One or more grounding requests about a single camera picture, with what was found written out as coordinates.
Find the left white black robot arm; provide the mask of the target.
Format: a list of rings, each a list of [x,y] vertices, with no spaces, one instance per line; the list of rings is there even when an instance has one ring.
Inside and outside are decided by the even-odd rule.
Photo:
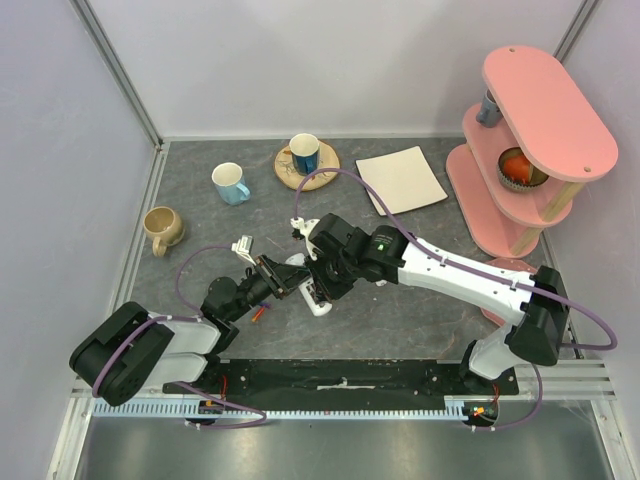
[[[71,370],[92,388],[92,395],[117,407],[151,386],[185,382],[208,393],[219,382],[219,369],[208,356],[238,335],[234,323],[270,297],[283,299],[310,278],[305,256],[286,263],[265,255],[236,282],[213,280],[194,316],[153,313],[128,301],[84,339],[69,359]]]

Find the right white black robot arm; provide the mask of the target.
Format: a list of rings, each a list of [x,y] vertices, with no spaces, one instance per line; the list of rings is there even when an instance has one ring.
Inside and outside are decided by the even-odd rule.
[[[500,318],[498,330],[467,348],[457,371],[465,391],[481,393],[521,363],[557,364],[569,308],[556,299],[564,291],[556,270],[501,270],[440,250],[394,226],[366,233],[335,214],[294,218],[291,225],[305,242],[305,264],[322,301],[341,299],[359,280],[386,282],[442,293]]]

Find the white remote control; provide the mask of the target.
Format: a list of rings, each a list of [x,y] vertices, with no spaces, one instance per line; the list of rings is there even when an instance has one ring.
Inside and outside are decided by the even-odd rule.
[[[297,253],[290,256],[286,260],[286,264],[292,266],[302,266],[304,264],[304,259],[305,256],[303,253]],[[312,277],[309,277],[303,283],[301,283],[298,286],[298,290],[300,291],[314,317],[324,316],[331,311],[333,305],[326,300],[320,299]]]

